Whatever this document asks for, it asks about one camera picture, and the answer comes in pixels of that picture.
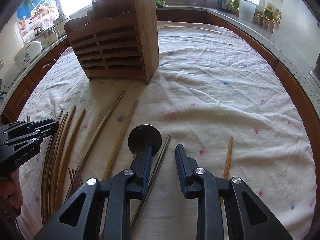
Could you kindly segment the person's left hand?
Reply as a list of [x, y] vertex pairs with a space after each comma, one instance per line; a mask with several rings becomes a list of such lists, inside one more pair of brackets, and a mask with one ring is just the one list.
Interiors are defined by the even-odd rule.
[[1, 196], [7, 196], [7, 200], [14, 209], [18, 210], [23, 205], [21, 184], [19, 181], [19, 169], [7, 177], [1, 177]]

